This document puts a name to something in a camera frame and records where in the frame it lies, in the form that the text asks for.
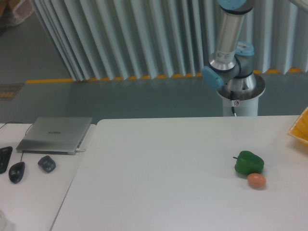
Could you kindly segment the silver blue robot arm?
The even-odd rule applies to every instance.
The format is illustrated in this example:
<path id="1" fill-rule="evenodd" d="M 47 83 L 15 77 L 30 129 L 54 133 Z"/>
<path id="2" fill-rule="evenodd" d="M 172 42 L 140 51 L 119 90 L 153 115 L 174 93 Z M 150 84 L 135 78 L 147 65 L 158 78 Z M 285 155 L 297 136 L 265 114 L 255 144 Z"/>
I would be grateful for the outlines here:
<path id="1" fill-rule="evenodd" d="M 210 55 L 208 65 L 201 74 L 204 81 L 218 89 L 230 80 L 245 75 L 236 48 L 243 26 L 244 16 L 254 6 L 253 0 L 219 0 L 222 20 L 214 52 Z"/>

